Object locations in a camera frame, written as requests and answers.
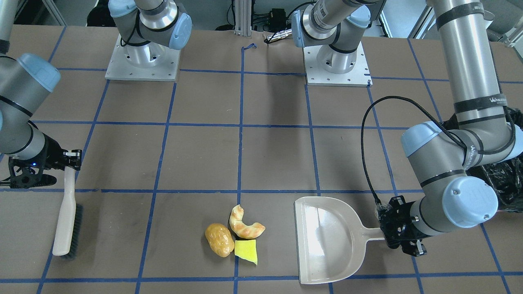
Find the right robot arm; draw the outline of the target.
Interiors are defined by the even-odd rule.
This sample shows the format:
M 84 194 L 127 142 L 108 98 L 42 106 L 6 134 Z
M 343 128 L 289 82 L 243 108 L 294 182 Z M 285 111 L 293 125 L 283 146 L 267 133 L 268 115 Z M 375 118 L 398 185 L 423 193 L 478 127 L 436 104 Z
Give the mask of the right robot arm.
M 119 47 L 131 66 L 152 67 L 165 52 L 188 43 L 192 19 L 174 0 L 108 0 L 107 11 L 120 34 Z M 60 81 L 60 72 L 32 53 L 7 55 L 18 2 L 1 2 L 1 153 L 8 157 L 9 176 L 2 186 L 28 189 L 56 184 L 45 170 L 64 171 L 65 183 L 74 184 L 82 165 L 82 150 L 62 149 L 31 121 L 47 95 Z

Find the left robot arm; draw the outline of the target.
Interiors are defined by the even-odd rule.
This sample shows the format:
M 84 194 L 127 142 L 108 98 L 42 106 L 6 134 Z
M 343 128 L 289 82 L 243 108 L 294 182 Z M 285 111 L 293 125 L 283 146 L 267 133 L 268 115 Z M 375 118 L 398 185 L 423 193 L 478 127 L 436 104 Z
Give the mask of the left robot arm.
M 448 130 L 412 99 L 429 119 L 407 129 L 401 137 L 405 156 L 424 197 L 406 202 L 393 197 L 384 205 L 372 184 L 377 217 L 390 249 L 411 256 L 426 254 L 422 240 L 477 226 L 495 215 L 498 199 L 484 180 L 467 175 L 471 167 L 510 160 L 522 153 L 522 130 L 508 113 L 486 33 L 482 2 L 428 0 L 443 46 L 454 97 L 456 129 Z

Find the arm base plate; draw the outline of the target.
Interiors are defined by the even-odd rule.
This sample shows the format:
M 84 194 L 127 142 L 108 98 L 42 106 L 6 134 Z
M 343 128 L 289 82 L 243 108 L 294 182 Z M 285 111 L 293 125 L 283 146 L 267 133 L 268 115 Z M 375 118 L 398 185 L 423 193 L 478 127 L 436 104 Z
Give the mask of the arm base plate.
M 351 53 L 334 51 L 329 45 L 303 48 L 307 84 L 310 86 L 370 87 L 369 66 L 360 42 Z
M 181 51 L 156 43 L 122 46 L 119 35 L 108 64 L 107 80 L 175 82 Z

